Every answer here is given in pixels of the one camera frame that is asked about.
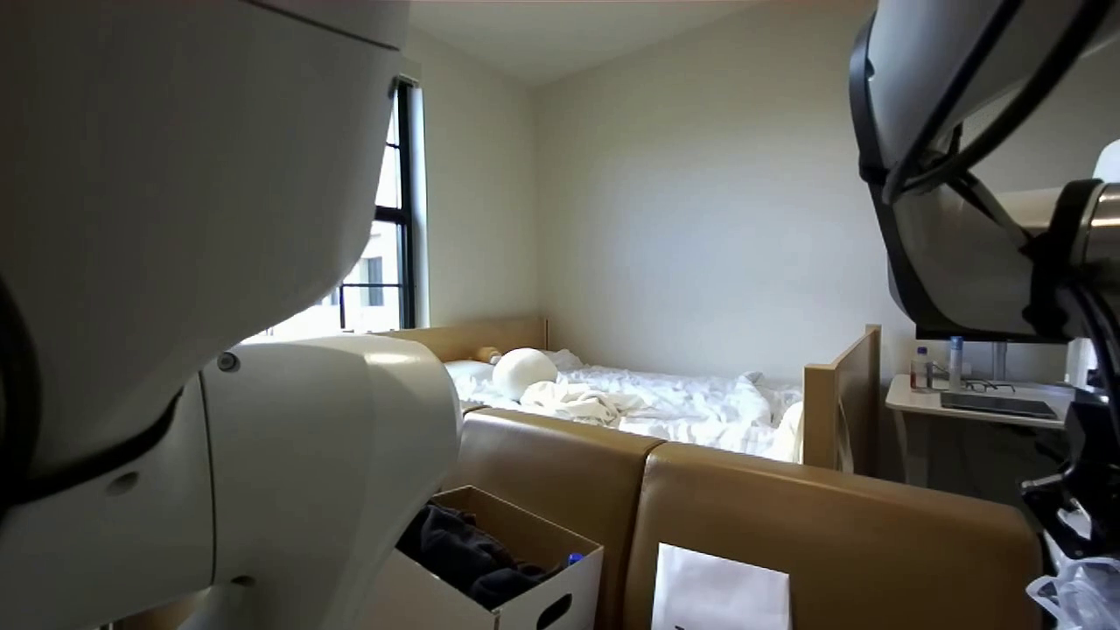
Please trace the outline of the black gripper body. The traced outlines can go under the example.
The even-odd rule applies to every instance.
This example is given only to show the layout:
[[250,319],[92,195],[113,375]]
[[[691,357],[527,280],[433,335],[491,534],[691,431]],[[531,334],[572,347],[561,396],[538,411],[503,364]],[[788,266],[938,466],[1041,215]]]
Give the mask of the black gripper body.
[[1075,396],[1066,426],[1077,454],[1057,474],[1023,483],[1023,500],[1072,562],[1120,552],[1120,436],[1115,405]]

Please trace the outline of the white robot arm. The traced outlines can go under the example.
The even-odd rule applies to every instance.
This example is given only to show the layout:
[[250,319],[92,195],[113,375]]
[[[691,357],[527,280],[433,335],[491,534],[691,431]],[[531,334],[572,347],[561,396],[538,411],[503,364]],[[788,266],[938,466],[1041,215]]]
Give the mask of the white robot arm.
[[[361,630],[457,447],[401,339],[275,339],[375,221],[410,0],[0,0],[2,630],[211,594],[215,630]],[[973,174],[1115,0],[880,0],[848,65],[903,313],[1115,339],[1104,189],[1023,229]]]

